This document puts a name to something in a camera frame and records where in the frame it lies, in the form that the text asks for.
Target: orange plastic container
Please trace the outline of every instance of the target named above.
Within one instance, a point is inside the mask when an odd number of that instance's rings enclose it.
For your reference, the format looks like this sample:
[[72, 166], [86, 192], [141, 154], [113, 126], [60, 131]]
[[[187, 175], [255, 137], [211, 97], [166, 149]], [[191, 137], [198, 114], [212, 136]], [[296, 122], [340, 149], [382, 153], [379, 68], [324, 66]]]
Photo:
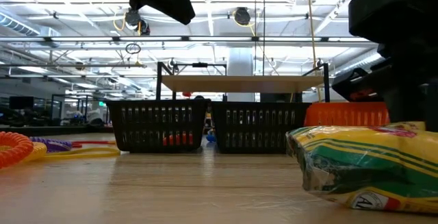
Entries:
[[379, 126], [389, 123], [384, 102], [314, 103], [307, 108], [305, 126]]

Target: yellow packaging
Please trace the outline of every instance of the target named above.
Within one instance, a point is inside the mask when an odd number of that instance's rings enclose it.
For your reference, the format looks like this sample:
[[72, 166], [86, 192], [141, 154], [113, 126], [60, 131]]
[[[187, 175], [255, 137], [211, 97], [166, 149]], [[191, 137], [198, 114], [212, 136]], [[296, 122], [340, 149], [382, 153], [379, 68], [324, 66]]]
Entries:
[[423, 123], [304, 127], [287, 138], [313, 195], [355, 209], [438, 213], [438, 134]]

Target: black plastic basket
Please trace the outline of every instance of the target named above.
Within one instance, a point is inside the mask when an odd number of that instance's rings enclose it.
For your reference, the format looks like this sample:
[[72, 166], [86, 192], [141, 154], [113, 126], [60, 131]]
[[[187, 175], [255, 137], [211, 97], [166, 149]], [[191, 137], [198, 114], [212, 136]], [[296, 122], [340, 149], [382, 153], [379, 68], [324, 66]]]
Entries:
[[286, 132], [304, 125], [310, 103], [212, 102], [221, 153], [285, 153]]
[[117, 147], [131, 153], [193, 151], [201, 146], [209, 100], [108, 101]]

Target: green stripe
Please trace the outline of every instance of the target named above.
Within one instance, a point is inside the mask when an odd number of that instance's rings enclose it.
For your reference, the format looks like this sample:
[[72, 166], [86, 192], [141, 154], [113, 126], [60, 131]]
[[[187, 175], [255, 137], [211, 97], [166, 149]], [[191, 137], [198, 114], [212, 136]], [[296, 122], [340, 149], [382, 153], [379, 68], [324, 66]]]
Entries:
[[414, 159], [414, 160], [417, 160], [417, 161], [420, 161], [420, 162], [424, 162], [424, 163], [429, 164], [431, 166], [438, 166], [438, 163], [434, 163], [434, 162], [431, 162], [431, 161], [419, 158], [419, 157], [411, 155], [409, 153], [405, 153], [405, 152], [399, 151], [398, 149], [394, 149], [394, 148], [391, 148], [391, 147], [386, 147], [386, 146], [383, 146], [383, 145], [367, 144], [367, 143], [364, 143], [364, 142], [353, 142], [353, 141], [339, 140], [339, 139], [333, 139], [333, 138], [323, 138], [323, 139], [319, 139], [319, 140], [316, 140], [316, 141], [313, 141], [313, 142], [310, 142], [310, 143], [306, 144], [304, 146], [304, 148], [310, 147], [310, 146], [318, 144], [320, 142], [324, 142], [326, 140], [331, 140], [331, 141], [334, 141], [334, 142], [344, 142], [344, 143], [348, 143], [348, 144], [351, 144], [351, 145], [363, 145], [363, 146], [369, 146], [369, 147], [376, 147], [376, 148], [380, 148], [380, 149], [386, 149], [386, 150], [389, 150], [389, 151], [393, 151], [395, 153], [399, 153], [400, 155], [404, 155], [404, 156], [406, 156], [408, 158], [411, 158], [411, 159]]
[[411, 164], [411, 165], [413, 165], [413, 166], [417, 166], [417, 167], [419, 167], [419, 168], [421, 168], [421, 169], [424, 169], [424, 170], [430, 171], [430, 172], [432, 172], [432, 173], [438, 173], [438, 170], [436, 170], [436, 169], [431, 169], [431, 168], [429, 168], [429, 167], [427, 167], [427, 166], [423, 166], [423, 165], [421, 165], [421, 164], [418, 164], [418, 163], [412, 162], [412, 161], [410, 161], [410, 160], [406, 160], [406, 159], [401, 158], [400, 156], [398, 156], [398, 155], [394, 155], [394, 154], [392, 154], [392, 153], [386, 153], [386, 152], [383, 152], [383, 151], [378, 151], [378, 150], [374, 150], [374, 149], [366, 149], [366, 148], [355, 147], [355, 146], [338, 145], [338, 144], [335, 144], [335, 143], [333, 143], [333, 142], [329, 142], [329, 141], [326, 141], [326, 142], [324, 142], [324, 143], [325, 143], [325, 144], [332, 145], [332, 146], [334, 146], [334, 147], [338, 147], [338, 148], [356, 149], [356, 150], [361, 150], [361, 151], [371, 151], [371, 152], [374, 152], [374, 153], [377, 153], [377, 154], [387, 155], [387, 156], [390, 156], [390, 157], [392, 157], [392, 158], [398, 159], [398, 160], [400, 160], [400, 161], [406, 162], [407, 164]]
[[[331, 163], [334, 165], [332, 170], [334, 172], [336, 172], [337, 169], [342, 169], [336, 166], [336, 162], [342, 162], [351, 165], [351, 170], [383, 169], [384, 171], [391, 171], [394, 175], [407, 180], [407, 182], [397, 182], [395, 180], [379, 181], [378, 179], [371, 180], [370, 178], [358, 178], [355, 179], [357, 182], [357, 188], [371, 186], [403, 197], [438, 197], [438, 178], [410, 168], [403, 168], [400, 164], [390, 160], [376, 158], [366, 154], [339, 151], [323, 145], [315, 148], [309, 156], [314, 158], [314, 162], [317, 160], [316, 158], [318, 156], [332, 160]], [[348, 183], [349, 180], [351, 179], [340, 177], [336, 179], [335, 184], [339, 186], [339, 189], [344, 186], [354, 188], [355, 186]]]
[[298, 128], [298, 129], [295, 129], [295, 130], [291, 131], [291, 132], [289, 133], [289, 135], [299, 135], [299, 134], [303, 134], [303, 133], [305, 133], [305, 132], [310, 131], [310, 130], [313, 129], [313, 128], [315, 128], [315, 127], [301, 127], [301, 128]]

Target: wooden table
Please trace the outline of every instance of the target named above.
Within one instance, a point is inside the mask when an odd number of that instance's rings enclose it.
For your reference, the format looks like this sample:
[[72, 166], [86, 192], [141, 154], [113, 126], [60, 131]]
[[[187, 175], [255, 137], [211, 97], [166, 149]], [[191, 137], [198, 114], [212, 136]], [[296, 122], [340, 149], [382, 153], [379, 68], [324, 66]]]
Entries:
[[176, 92], [302, 92], [324, 82], [322, 76], [163, 76], [163, 84]]
[[[108, 134], [60, 136], [114, 139]], [[437, 223], [349, 210], [307, 194], [286, 155], [130, 155], [34, 162], [0, 171], [1, 224]]]

